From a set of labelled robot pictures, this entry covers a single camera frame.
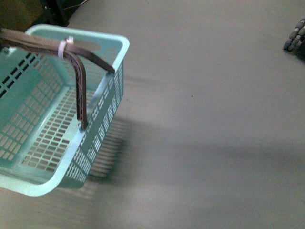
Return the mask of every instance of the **basket handle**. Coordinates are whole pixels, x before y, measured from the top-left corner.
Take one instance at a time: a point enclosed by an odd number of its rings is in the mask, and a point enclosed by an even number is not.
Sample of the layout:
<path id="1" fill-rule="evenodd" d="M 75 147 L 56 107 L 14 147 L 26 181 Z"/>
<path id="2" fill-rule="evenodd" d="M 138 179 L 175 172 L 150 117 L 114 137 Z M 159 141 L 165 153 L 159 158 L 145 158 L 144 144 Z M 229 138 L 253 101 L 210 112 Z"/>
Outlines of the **basket handle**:
<path id="1" fill-rule="evenodd" d="M 4 28 L 0 30 L 0 47 L 17 47 L 36 54 L 58 56 L 60 44 L 61 42 L 58 40 L 46 39 Z M 96 54 L 74 44 L 66 43 L 62 50 L 62 58 L 68 60 L 75 70 L 77 120 L 81 123 L 81 129 L 86 129 L 88 125 L 86 70 L 77 55 L 88 59 L 109 73 L 115 73 L 115 70 Z"/>

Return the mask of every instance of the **black object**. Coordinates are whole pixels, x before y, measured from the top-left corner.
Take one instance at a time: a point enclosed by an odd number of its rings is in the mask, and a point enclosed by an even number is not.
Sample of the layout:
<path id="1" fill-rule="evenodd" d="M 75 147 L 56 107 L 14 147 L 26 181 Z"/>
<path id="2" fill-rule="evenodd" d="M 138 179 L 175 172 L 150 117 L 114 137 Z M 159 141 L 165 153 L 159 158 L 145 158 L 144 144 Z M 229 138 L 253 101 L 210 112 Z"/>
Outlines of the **black object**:
<path id="1" fill-rule="evenodd" d="M 283 49 L 292 52 L 301 41 L 303 42 L 305 35 L 305 19 L 300 20 L 296 25 L 294 31 L 289 35 L 288 40 L 283 46 Z"/>
<path id="2" fill-rule="evenodd" d="M 44 10 L 42 19 L 48 20 L 49 24 L 52 25 L 69 25 L 61 0 L 40 0 L 40 2 Z"/>

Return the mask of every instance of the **gray floor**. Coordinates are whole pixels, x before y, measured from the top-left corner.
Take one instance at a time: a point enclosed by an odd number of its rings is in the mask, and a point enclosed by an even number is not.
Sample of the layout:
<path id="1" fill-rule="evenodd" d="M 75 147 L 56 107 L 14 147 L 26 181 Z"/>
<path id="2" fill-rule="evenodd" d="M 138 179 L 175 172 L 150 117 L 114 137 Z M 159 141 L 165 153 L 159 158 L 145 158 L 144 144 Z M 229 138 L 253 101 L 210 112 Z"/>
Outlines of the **gray floor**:
<path id="1" fill-rule="evenodd" d="M 30 198 L 4 229 L 305 228 L 304 1 L 90 0 L 70 27 L 131 43 L 107 180 Z"/>

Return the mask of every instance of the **shopping basket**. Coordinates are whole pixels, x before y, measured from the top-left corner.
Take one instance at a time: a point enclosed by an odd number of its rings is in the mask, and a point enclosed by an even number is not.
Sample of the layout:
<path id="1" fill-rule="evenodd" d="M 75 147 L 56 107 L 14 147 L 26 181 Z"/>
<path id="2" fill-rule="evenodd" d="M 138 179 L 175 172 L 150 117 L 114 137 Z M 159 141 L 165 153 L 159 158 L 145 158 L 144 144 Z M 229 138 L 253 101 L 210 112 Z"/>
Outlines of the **shopping basket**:
<path id="1" fill-rule="evenodd" d="M 50 25 L 31 27 L 26 34 L 59 41 L 71 36 L 109 63 L 114 73 L 80 57 L 87 78 L 82 82 L 87 117 L 80 124 L 78 80 L 69 61 L 46 53 L 3 49 L 0 187 L 28 196 L 41 196 L 56 187 L 80 188 L 122 99 L 123 59 L 129 41 Z"/>

